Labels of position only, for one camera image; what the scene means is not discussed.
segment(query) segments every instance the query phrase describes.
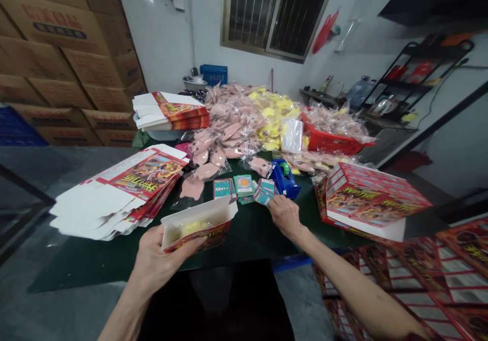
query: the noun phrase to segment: small card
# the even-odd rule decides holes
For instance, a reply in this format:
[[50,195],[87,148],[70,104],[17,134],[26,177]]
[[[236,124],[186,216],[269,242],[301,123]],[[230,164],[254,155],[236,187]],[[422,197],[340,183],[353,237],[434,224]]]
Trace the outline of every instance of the small card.
[[251,175],[234,176],[235,190],[237,192],[237,196],[242,197],[253,194],[254,190],[251,181]]
[[219,197],[231,195],[230,182],[226,179],[215,179],[213,180],[213,198],[217,199]]
[[234,180],[232,178],[225,178],[225,179],[229,181],[229,185],[230,185],[231,197],[232,197],[230,202],[234,202],[237,200],[237,193],[235,192]]
[[252,196],[243,196],[243,197],[239,198],[239,202],[242,205],[246,205],[246,204],[254,202],[254,199]]
[[273,199],[273,195],[263,188],[258,188],[258,191],[254,194],[253,199],[258,204],[268,206],[270,201]]
[[273,180],[268,180],[261,178],[259,180],[259,185],[266,191],[274,194],[275,193],[275,182]]

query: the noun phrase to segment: stacked cardboard boxes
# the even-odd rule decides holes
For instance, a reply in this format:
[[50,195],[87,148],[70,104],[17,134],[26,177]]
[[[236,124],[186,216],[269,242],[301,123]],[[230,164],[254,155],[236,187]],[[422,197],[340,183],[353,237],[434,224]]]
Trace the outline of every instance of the stacked cardboard boxes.
[[51,144],[130,146],[145,87],[120,0],[0,3],[0,102]]
[[[432,337],[487,339],[488,218],[391,247],[375,243],[343,257],[390,293]],[[315,265],[324,305],[344,339],[367,339]]]

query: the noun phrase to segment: tiled floor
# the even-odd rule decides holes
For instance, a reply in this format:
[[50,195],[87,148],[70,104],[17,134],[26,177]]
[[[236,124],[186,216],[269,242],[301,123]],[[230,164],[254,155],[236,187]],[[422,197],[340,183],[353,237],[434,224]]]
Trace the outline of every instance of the tiled floor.
[[[56,197],[132,153],[131,149],[108,147],[2,147],[0,164]],[[0,184],[0,208],[22,207],[36,200],[8,182]],[[124,283],[27,294],[27,287],[66,240],[48,222],[0,267],[0,339],[96,340]],[[296,340],[333,339],[310,265],[279,272],[276,279]]]

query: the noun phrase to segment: clear plastic bag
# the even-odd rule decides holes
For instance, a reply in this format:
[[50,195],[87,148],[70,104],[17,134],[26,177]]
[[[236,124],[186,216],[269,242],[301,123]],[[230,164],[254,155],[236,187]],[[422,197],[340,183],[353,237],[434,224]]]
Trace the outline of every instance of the clear plastic bag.
[[269,178],[271,176],[271,172],[275,168],[276,163],[268,162],[266,159],[256,155],[248,155],[242,157],[239,165],[247,170],[258,173],[263,178]]

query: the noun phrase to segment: blue plastic crate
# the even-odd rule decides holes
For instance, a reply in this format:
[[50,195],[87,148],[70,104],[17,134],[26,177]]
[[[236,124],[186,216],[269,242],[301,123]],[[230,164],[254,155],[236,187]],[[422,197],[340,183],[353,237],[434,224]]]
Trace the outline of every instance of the blue plastic crate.
[[219,82],[227,84],[227,67],[203,64],[200,66],[200,74],[203,74],[203,80],[211,87]]
[[10,106],[0,107],[0,145],[46,146],[37,131]]

